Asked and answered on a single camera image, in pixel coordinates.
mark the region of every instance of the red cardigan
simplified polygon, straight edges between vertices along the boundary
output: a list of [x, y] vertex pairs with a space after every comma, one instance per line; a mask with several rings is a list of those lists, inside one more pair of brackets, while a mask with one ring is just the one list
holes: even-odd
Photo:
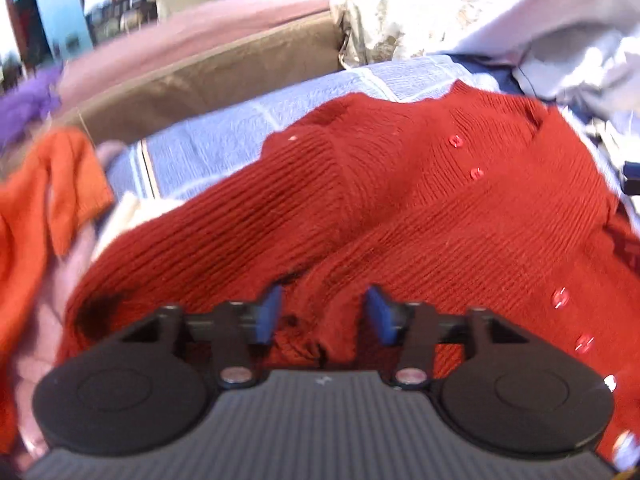
[[[362, 296], [487, 306], [615, 376], [601, 451], [640, 431], [640, 242], [558, 111], [455, 83], [411, 104], [350, 94], [270, 136], [260, 161], [120, 237], [68, 304], [60, 357], [166, 303], [253, 298], [283, 275], [272, 364], [376, 367]], [[458, 355], [444, 349], [438, 369]]]

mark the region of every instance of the metal bolt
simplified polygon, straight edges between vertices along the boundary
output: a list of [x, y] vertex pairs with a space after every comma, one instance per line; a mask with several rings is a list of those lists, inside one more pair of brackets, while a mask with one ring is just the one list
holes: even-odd
[[403, 368], [396, 372], [396, 381], [400, 384], [422, 384], [427, 379], [427, 372], [420, 368]]
[[242, 384], [248, 383], [254, 375], [244, 366], [230, 366], [220, 372], [220, 378], [228, 384]]

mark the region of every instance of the blue gripper pad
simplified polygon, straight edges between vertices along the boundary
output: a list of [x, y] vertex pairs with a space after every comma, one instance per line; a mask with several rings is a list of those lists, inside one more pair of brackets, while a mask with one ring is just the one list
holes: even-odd
[[391, 304], [375, 286], [370, 286], [365, 294], [367, 315], [380, 342], [389, 346], [396, 342], [398, 329], [393, 324]]
[[271, 341], [271, 335], [276, 328], [282, 305], [282, 286], [271, 288], [262, 300], [255, 327], [255, 339], [258, 344], [266, 345]]

